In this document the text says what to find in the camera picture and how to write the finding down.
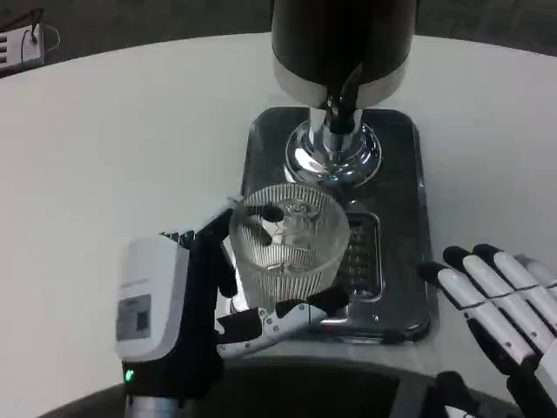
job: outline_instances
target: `green led light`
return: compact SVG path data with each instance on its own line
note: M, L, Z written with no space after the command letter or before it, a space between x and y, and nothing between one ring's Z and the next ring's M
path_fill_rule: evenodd
M132 377L133 377L133 370L126 370L124 376L125 381L131 381Z

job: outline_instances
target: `clear glass cup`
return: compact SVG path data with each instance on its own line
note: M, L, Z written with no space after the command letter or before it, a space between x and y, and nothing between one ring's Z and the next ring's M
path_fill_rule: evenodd
M316 187L272 185L245 198L230 239L248 306L269 309L328 288L349 238L344 209Z

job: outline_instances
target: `black cylinder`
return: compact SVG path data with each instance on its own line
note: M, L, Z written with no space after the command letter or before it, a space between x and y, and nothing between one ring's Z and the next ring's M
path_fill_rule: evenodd
M325 96L338 93L360 64L360 85L387 78L406 61L415 19L416 0L275 0L272 48L286 83L292 74L299 79L285 88L284 74L277 78L303 102L310 100L300 82L322 86Z

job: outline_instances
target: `dark floor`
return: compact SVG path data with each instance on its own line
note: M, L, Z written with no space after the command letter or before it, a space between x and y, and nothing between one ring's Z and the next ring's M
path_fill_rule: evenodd
M47 57L47 63L55 63L138 44L266 31L269 2L2 0L0 24L44 8L44 21L62 36L60 47ZM557 56L557 0L421 0L418 33Z

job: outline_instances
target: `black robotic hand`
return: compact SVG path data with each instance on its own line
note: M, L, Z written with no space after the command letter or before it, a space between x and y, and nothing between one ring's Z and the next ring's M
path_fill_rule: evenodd
M557 417L557 275L488 244L451 246L443 259L448 266L424 263L419 276L463 312L524 416Z

